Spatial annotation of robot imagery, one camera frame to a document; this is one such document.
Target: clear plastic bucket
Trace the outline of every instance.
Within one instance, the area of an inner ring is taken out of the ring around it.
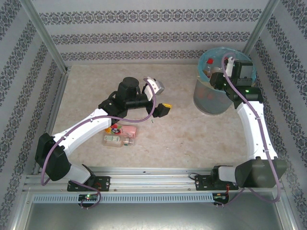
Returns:
[[[226,53],[235,53],[236,59],[238,60],[250,60],[245,54],[226,47],[214,48],[205,52],[198,62],[198,72],[199,77],[196,81],[195,91],[193,100],[196,107],[204,113],[217,115],[225,112],[232,101],[226,96],[225,91],[215,90],[210,86],[209,78],[204,74],[203,70],[207,69],[207,60],[212,58],[214,62],[210,65],[213,69],[214,67],[221,67],[221,61]],[[256,79],[256,69],[253,67],[252,73],[253,82]]]

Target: speckled floor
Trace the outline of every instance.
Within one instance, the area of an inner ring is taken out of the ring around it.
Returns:
[[[140,88],[144,76],[162,81],[165,91],[157,96],[157,102],[172,104],[170,113],[138,123],[135,146],[103,146],[102,131],[74,151],[72,162],[87,166],[197,168],[245,161],[243,126],[233,105],[214,116],[194,105],[195,65],[74,65],[53,134],[88,116],[127,76],[137,78]],[[127,118],[146,116],[145,109],[137,109],[128,111]]]

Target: patterned wallpaper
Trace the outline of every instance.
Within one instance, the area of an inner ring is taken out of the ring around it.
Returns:
[[[67,66],[197,63],[204,50],[242,50],[268,0],[33,0]]]
[[[32,173],[61,71],[18,0],[0,0],[0,230]]]
[[[288,162],[282,179],[299,229],[307,229],[306,5],[306,0],[282,0],[251,53],[272,142]]]

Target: bottle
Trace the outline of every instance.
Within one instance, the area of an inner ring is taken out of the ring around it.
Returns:
[[[129,138],[135,138],[137,127],[135,126],[122,126],[120,124],[114,124],[105,129],[106,133],[127,136]]]
[[[134,139],[125,137],[125,136],[117,136],[111,134],[105,134],[102,140],[102,144],[104,146],[111,146],[111,147],[122,147],[125,146],[133,146]]]
[[[205,69],[203,70],[203,73],[206,74],[206,76],[208,78],[211,77],[211,66],[212,66],[212,64],[213,64],[213,59],[212,58],[208,59],[207,65],[205,66]]]

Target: wallpaper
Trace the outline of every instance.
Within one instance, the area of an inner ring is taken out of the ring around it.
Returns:
[[[282,0],[251,53],[272,142],[289,166],[282,179],[299,229],[307,229],[306,3]]]
[[[67,66],[197,63],[205,50],[242,50],[267,0],[33,0]]]
[[[0,0],[0,230],[32,173],[61,72],[18,0]]]

